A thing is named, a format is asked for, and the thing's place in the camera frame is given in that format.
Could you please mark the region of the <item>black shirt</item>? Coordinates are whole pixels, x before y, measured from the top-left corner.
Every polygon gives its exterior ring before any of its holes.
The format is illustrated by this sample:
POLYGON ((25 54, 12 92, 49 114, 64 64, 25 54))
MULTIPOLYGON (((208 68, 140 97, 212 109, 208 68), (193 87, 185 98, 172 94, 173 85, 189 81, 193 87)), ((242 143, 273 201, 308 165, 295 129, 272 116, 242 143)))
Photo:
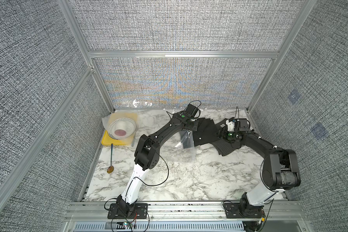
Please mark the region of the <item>black shirt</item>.
POLYGON ((226 126, 226 120, 223 119, 219 123, 215 124, 213 119, 200 118, 197 120, 197 131, 193 132, 194 146, 202 146, 205 144, 212 144, 219 155, 227 156, 242 147, 239 142, 233 144, 227 140, 218 137, 218 132, 226 126))

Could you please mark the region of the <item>clear plastic vacuum bag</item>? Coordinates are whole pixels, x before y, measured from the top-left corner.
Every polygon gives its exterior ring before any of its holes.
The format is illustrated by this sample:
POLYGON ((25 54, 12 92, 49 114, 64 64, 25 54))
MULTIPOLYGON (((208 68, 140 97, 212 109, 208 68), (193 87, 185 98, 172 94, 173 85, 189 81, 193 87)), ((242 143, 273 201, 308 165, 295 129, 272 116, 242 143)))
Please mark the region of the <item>clear plastic vacuum bag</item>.
MULTIPOLYGON (((179 133, 180 153, 194 151, 196 146, 194 133, 200 128, 201 110, 190 102, 187 107, 180 112, 170 114, 170 120, 161 129, 151 135, 143 134, 138 141, 134 153, 135 164, 140 165, 144 170, 152 169, 160 159, 161 147, 169 141, 175 134, 179 133)), ((102 144, 107 145, 130 145, 137 130, 137 123, 133 119, 136 114, 117 114, 113 113, 102 119, 102 124, 106 135, 103 137, 102 144)))

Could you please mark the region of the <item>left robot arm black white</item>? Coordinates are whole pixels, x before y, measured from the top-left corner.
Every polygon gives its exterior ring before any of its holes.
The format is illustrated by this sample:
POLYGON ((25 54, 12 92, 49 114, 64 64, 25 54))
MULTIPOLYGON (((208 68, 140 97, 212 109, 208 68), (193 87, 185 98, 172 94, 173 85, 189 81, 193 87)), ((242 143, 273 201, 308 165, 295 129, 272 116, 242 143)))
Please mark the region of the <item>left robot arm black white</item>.
POLYGON ((134 153, 134 168, 126 189, 116 199, 116 204, 121 210, 130 211, 138 199, 142 185, 157 187, 164 184, 170 171, 167 171, 166 179, 158 184, 148 184, 144 181, 149 170, 153 169, 160 160, 167 163, 160 155, 163 145, 177 133, 181 134, 179 147, 183 147, 185 153, 194 151, 193 132, 197 130, 197 118, 201 114, 198 108, 185 110, 172 114, 170 121, 161 129, 151 135, 142 135, 138 141, 134 153))

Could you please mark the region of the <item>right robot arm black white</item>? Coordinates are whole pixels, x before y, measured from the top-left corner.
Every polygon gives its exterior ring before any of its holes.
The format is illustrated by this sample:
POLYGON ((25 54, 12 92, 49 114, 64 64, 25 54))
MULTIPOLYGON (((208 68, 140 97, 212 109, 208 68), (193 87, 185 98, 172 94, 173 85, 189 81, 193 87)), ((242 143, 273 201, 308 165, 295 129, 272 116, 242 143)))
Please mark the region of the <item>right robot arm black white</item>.
POLYGON ((254 130, 246 129, 218 133, 219 138, 232 148, 249 147, 262 158, 260 167, 261 183, 253 190, 242 195, 238 211, 244 217, 259 216, 265 202, 276 194, 301 184, 297 154, 293 150, 283 149, 261 138, 254 130))

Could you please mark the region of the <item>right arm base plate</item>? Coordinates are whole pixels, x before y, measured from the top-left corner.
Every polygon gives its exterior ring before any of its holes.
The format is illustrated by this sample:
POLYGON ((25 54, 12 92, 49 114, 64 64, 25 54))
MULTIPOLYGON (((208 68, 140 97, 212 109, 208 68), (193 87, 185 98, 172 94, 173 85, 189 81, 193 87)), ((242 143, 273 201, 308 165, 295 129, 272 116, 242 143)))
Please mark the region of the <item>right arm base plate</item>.
POLYGON ((244 206, 240 203, 223 202, 226 218, 261 218, 264 215, 262 206, 244 206))

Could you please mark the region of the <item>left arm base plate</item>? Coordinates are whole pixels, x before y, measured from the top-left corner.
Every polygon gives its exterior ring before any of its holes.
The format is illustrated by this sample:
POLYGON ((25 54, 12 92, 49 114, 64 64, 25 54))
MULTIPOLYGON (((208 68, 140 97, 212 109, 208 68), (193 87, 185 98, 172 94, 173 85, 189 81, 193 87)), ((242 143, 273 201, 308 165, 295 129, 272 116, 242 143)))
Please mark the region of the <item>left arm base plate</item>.
POLYGON ((111 204, 108 209, 108 219, 146 219, 148 204, 135 203, 125 207, 118 204, 111 204))

